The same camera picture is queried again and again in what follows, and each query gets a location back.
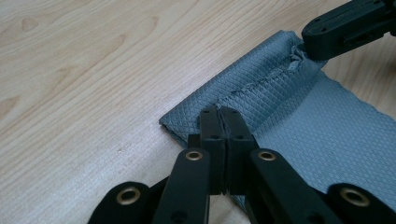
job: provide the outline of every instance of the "fabric fold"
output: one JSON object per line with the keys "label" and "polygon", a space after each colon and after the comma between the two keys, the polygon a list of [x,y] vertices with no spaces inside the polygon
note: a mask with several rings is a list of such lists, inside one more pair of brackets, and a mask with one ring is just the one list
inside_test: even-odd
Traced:
{"label": "fabric fold", "polygon": [[334,183],[351,183],[395,210],[395,120],[327,78],[320,71],[326,62],[309,60],[302,43],[294,32],[278,32],[160,123],[185,147],[188,135],[200,132],[201,110],[232,107],[260,147],[280,152],[310,186],[326,191]]}

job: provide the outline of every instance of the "gray fabric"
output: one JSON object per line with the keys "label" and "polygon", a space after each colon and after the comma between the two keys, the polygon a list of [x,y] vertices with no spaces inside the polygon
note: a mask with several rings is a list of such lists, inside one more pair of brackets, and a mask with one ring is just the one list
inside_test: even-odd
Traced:
{"label": "gray fabric", "polygon": [[[396,210],[396,122],[356,98],[313,62],[294,32],[279,32],[160,119],[186,146],[210,105],[242,113],[260,147],[280,152],[312,187],[346,182]],[[243,197],[237,197],[240,203]]]}

